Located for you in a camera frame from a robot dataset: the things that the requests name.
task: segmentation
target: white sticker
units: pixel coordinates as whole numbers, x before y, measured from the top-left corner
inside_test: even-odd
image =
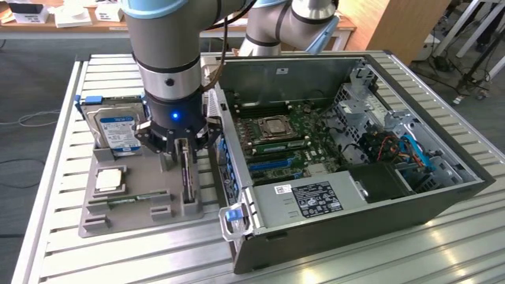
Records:
[[[289,68],[277,68],[275,75],[287,74]]]
[[[273,187],[277,194],[291,192],[291,185],[279,185]]]
[[[110,149],[119,152],[139,149],[139,141],[133,132],[133,117],[107,117],[101,118],[99,122]]]

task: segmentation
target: blue pcie slot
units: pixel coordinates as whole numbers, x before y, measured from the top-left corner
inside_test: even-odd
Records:
[[[289,167],[291,165],[293,158],[279,161],[265,162],[259,164],[249,165],[249,170],[270,170],[282,167]]]

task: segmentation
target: motherboard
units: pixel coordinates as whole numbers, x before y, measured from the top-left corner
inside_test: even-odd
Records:
[[[234,127],[254,186],[333,173],[345,165],[310,101],[234,110]]]

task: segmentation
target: barcode sticker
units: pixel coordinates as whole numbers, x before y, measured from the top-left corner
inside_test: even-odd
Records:
[[[273,187],[277,194],[291,192],[291,185],[279,185]]]

